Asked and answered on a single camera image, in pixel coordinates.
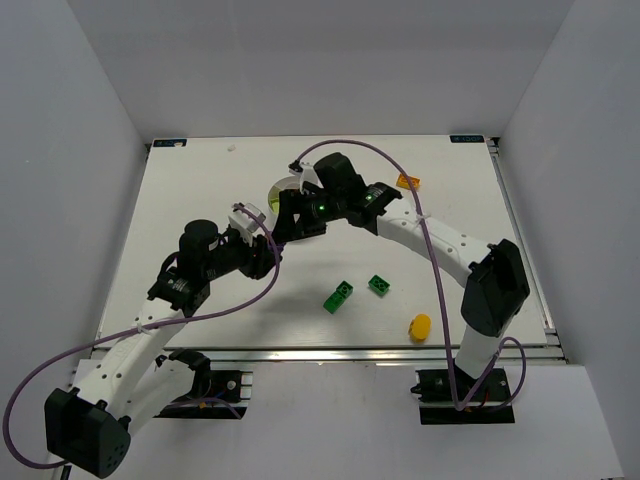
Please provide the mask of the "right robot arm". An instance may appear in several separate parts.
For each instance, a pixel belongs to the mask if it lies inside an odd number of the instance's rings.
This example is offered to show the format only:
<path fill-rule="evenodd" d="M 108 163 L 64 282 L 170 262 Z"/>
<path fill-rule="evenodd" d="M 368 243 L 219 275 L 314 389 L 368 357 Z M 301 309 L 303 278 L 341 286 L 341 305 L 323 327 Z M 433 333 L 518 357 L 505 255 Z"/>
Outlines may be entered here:
<path fill-rule="evenodd" d="M 325 234 L 331 221 L 398 243 L 446 272 L 464 290 L 461 315 L 466 323 L 455 367 L 478 380 L 496 359 L 511 320 L 530 295 L 518 246 L 469 237 L 417 210 L 401 192 L 385 183 L 365 183 L 351 161 L 330 154 L 310 165 L 289 166 L 298 189 L 279 194 L 272 236 L 286 244 Z"/>

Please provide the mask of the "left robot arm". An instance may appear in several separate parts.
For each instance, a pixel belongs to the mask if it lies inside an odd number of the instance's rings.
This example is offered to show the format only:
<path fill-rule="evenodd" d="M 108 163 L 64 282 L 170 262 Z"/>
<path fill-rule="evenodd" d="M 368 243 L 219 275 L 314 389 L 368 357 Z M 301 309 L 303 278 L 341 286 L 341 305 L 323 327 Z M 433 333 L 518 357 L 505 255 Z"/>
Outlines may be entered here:
<path fill-rule="evenodd" d="M 105 479 L 137 431 L 174 400 L 204 401 L 214 380 L 210 360 L 196 350 L 166 352 L 166 344 L 200 320 L 214 280 L 235 271 L 259 280 L 278 272 L 280 260 L 263 215 L 246 205 L 235 207 L 225 231 L 189 222 L 131 327 L 107 337 L 112 346 L 93 371 L 46 399 L 48 451 Z"/>

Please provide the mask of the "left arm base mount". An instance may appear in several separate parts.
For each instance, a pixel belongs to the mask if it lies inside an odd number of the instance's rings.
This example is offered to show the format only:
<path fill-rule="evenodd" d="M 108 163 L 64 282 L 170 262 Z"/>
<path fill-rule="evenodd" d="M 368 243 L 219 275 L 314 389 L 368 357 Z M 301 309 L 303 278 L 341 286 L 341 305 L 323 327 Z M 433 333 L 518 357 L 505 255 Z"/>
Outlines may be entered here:
<path fill-rule="evenodd" d="M 155 370 L 179 362 L 193 377 L 191 390 L 167 405 L 157 418 L 241 420 L 248 408 L 253 372 L 213 369 L 211 360 L 195 350 L 181 349 L 154 360 Z"/>

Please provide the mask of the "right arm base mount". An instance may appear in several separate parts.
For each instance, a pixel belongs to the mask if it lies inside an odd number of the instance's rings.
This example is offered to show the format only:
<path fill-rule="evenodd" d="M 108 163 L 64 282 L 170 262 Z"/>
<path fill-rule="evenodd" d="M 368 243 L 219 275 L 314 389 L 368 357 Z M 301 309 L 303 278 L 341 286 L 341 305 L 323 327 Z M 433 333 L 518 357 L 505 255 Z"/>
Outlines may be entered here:
<path fill-rule="evenodd" d="M 512 406 L 498 409 L 511 396 L 503 368 L 493 369 L 462 410 L 454 406 L 447 369 L 416 371 L 416 384 L 410 389 L 419 405 L 424 426 L 514 424 Z"/>

